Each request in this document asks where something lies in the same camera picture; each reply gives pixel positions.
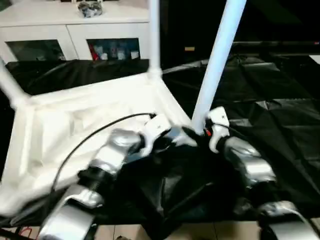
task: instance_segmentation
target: black plastic sheet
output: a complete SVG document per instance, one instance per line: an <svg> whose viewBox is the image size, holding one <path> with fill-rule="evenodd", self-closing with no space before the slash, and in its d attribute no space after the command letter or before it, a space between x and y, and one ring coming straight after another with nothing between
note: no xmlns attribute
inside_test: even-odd
<svg viewBox="0 0 320 240"><path fill-rule="evenodd" d="M125 77L147 70L147 61L18 62L7 68L35 95ZM163 76L191 117L205 67ZM230 57L212 107L224 106L230 124L264 152L279 184L307 217L320 216L320 66L309 57ZM1 157L6 155L13 111L3 100ZM100 224L143 224L165 238L179 223L254 220L234 214L242 197L232 167L206 147L181 146L130 164L109 202L98 210ZM28 224L39 225L39 218Z"/></svg>

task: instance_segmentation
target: floor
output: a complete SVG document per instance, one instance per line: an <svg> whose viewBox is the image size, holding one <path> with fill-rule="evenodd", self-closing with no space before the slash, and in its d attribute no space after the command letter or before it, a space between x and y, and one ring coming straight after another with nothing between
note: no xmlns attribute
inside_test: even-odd
<svg viewBox="0 0 320 240"><path fill-rule="evenodd" d="M320 228L320 218L313 222ZM38 227L25 227L23 236L36 239ZM100 226L95 240L114 240L122 236L130 240L150 240L140 225ZM166 240L258 240L259 228L255 222L221 222L184 224Z"/></svg>

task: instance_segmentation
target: cabinet door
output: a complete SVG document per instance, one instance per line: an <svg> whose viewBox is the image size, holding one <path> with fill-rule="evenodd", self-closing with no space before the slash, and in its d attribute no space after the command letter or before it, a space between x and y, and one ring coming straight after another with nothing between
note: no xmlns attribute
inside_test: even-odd
<svg viewBox="0 0 320 240"><path fill-rule="evenodd" d="M5 63L78 59L65 25L1 27L0 55Z"/></svg>
<svg viewBox="0 0 320 240"><path fill-rule="evenodd" d="M68 25L80 60L149 58L148 23Z"/></svg>

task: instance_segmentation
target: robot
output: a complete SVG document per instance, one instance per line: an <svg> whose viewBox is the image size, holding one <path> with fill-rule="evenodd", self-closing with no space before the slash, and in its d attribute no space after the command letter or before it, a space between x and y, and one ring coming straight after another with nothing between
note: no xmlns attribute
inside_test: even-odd
<svg viewBox="0 0 320 240"><path fill-rule="evenodd" d="M230 136L223 107L207 115L205 134L213 153L222 153L239 173L260 226L261 240L320 240L295 204L277 185L277 176L262 155L247 141ZM79 181L71 185L44 221L39 240L91 240L94 208L103 205L124 164L164 151L171 144L194 144L185 128L174 126L164 115L148 121L140 132L114 129Z"/></svg>

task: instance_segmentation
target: white tubing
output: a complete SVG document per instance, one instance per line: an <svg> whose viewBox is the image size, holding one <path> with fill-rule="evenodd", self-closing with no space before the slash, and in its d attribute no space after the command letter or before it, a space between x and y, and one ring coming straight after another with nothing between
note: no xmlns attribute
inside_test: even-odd
<svg viewBox="0 0 320 240"><path fill-rule="evenodd" d="M214 100L246 1L247 0L227 0L225 4L218 33L192 116L192 127L199 134L203 133L204 119Z"/></svg>
<svg viewBox="0 0 320 240"><path fill-rule="evenodd" d="M0 88L8 97L10 106L17 109L29 96L21 89L6 67L0 62Z"/></svg>
<svg viewBox="0 0 320 240"><path fill-rule="evenodd" d="M160 66L160 4L159 0L149 0L149 77L161 77Z"/></svg>

